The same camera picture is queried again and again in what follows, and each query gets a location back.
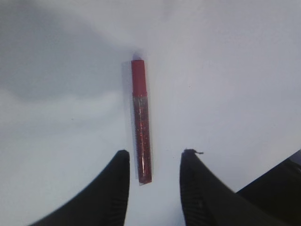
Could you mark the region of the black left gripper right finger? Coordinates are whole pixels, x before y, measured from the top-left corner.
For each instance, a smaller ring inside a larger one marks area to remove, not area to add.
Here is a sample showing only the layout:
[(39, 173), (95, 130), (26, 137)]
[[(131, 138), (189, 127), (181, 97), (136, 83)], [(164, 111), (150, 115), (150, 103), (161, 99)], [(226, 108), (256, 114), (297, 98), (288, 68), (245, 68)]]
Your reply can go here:
[(198, 158), (194, 149), (181, 156), (180, 194), (187, 226), (284, 226), (229, 189)]

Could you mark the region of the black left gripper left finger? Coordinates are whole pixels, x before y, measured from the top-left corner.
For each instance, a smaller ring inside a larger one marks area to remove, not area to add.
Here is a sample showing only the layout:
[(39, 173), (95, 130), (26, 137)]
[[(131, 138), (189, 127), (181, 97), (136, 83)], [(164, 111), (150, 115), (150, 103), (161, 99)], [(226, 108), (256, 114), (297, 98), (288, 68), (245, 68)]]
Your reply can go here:
[(85, 189), (34, 225), (122, 226), (126, 218), (129, 185), (129, 153), (120, 150)]

